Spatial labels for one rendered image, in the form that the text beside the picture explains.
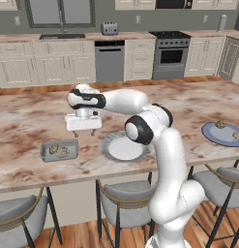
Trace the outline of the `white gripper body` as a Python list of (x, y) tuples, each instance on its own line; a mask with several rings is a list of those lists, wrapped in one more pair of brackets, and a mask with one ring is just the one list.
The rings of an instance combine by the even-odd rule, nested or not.
[(68, 114), (65, 116), (68, 131), (96, 130), (102, 127), (102, 119), (99, 116), (83, 118)]

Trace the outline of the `grey tupperware container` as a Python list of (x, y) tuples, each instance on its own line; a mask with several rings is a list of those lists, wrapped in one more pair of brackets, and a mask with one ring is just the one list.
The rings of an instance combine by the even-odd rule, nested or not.
[(78, 141), (76, 139), (45, 142), (41, 146), (40, 155), (45, 163), (72, 160), (78, 156)]

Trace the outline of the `grey round plate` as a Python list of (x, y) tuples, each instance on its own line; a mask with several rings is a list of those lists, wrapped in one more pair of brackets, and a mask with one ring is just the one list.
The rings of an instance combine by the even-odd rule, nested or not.
[(140, 161), (150, 153), (147, 145), (131, 141), (124, 131), (104, 137), (100, 149), (107, 159), (118, 163)]

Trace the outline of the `grey dishwasher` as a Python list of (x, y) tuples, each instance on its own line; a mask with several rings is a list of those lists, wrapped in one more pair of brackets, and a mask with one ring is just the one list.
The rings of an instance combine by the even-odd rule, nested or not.
[(95, 62), (97, 81), (124, 79), (125, 41), (96, 41)]

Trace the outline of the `cream base cupboards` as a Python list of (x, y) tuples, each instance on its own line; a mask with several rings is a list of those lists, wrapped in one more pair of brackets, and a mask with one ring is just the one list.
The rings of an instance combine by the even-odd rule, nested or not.
[(232, 79), (239, 59), (239, 40), (230, 37), (192, 37), (186, 77), (220, 76)]
[(93, 41), (0, 43), (0, 87), (95, 82)]

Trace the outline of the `grey padded stool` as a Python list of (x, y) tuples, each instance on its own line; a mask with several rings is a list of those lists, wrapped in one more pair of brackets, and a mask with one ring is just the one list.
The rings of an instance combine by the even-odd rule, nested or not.
[(96, 204), (98, 235), (102, 238), (102, 228), (111, 248), (120, 248), (122, 229), (150, 227), (149, 236), (154, 234), (155, 222), (150, 217), (148, 204), (155, 192), (152, 185), (152, 173), (146, 180), (130, 181), (103, 185), (96, 180)]
[(40, 189), (38, 196), (0, 201), (0, 248), (36, 248), (34, 241), (41, 235), (47, 213), (50, 212), (53, 220), (53, 231), (48, 243), (51, 243), (55, 234), (60, 244), (63, 244), (57, 214), (50, 188)]
[[(213, 203), (216, 208), (213, 215), (216, 215), (218, 210), (220, 214), (217, 218), (215, 226), (211, 233), (194, 217), (195, 222), (209, 237), (205, 248), (210, 248), (214, 241), (233, 238), (230, 248), (234, 248), (239, 240), (239, 228), (235, 230), (233, 224), (227, 214), (228, 209), (239, 208), (239, 160), (236, 160), (232, 167), (219, 167), (216, 170), (210, 168), (194, 173), (194, 168), (190, 169), (188, 178), (196, 180), (204, 189), (206, 198)], [(233, 234), (216, 238), (217, 231), (223, 218), (226, 217)]]

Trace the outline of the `cream drawer unit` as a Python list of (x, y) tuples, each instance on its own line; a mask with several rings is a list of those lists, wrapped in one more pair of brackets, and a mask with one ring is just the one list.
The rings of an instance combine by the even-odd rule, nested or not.
[(152, 77), (155, 43), (155, 39), (125, 41), (124, 80)]

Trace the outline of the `black sink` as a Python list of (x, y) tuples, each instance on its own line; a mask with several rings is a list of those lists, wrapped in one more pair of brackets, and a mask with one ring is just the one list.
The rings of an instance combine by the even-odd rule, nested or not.
[(43, 34), (39, 40), (85, 39), (85, 34)]

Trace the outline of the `silver toaster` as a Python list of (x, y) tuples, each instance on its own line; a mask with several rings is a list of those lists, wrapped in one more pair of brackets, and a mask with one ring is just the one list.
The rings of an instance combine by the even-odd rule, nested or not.
[(106, 36), (117, 35), (119, 32), (118, 24), (116, 22), (103, 22), (101, 24), (101, 33)]

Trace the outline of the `grey tap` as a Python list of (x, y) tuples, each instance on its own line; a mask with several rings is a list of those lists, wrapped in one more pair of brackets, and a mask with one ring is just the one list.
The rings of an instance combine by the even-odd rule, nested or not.
[(62, 11), (59, 10), (59, 18), (60, 18), (60, 25), (61, 25), (61, 30), (62, 30), (62, 34), (68, 34), (68, 30), (67, 28), (65, 27), (65, 23), (64, 23), (64, 18), (63, 18), (63, 15), (62, 15)]

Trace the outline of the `grey oven with hob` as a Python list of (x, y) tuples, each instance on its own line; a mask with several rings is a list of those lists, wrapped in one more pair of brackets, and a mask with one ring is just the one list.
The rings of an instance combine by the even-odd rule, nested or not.
[(151, 31), (156, 37), (152, 79), (182, 78), (191, 36), (180, 31)]

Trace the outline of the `grey framed window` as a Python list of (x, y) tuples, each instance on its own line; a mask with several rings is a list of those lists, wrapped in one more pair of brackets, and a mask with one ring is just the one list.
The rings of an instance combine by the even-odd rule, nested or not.
[(24, 0), (32, 28), (93, 27), (95, 0)]

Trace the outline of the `blue round plate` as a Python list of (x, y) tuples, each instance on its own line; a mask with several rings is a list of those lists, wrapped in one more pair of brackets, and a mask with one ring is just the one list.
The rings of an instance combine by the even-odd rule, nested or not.
[(216, 127), (215, 122), (208, 122), (201, 128), (201, 133), (208, 140), (227, 147), (239, 147), (239, 139), (235, 139), (232, 134), (239, 132), (239, 128), (226, 124), (223, 129)]

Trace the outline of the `black microwave oven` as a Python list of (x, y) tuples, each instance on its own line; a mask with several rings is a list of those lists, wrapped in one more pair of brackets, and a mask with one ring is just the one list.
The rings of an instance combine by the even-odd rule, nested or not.
[(193, 0), (157, 0), (157, 9), (190, 9)]

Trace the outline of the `cream wall cupboards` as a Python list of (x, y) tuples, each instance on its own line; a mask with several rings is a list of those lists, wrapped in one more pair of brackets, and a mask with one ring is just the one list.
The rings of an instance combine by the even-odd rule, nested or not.
[(154, 10), (156, 0), (115, 0), (116, 11)]
[(0, 0), (0, 11), (16, 11), (16, 0)]
[(239, 0), (193, 0), (193, 10), (236, 10)]

